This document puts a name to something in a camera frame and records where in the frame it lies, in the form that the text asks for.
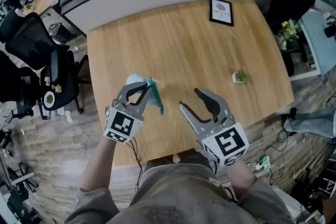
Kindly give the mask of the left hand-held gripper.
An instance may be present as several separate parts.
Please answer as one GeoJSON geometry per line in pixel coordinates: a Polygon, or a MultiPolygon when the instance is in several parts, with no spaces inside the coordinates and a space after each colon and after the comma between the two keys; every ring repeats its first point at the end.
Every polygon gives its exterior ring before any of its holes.
{"type": "Polygon", "coordinates": [[[151,86],[146,82],[135,82],[122,87],[112,105],[106,107],[106,125],[103,135],[121,144],[130,141],[144,122],[142,114],[151,93],[151,86]],[[133,95],[138,99],[129,101],[133,95]]]}

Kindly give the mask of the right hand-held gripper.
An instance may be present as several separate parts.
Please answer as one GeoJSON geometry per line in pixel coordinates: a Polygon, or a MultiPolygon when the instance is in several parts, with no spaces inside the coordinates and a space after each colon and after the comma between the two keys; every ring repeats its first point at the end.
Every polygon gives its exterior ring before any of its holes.
{"type": "Polygon", "coordinates": [[[185,103],[179,107],[197,135],[203,150],[220,166],[231,165],[249,148],[247,136],[240,123],[228,111],[227,102],[216,93],[202,88],[194,92],[204,102],[213,120],[202,120],[185,103]]]}

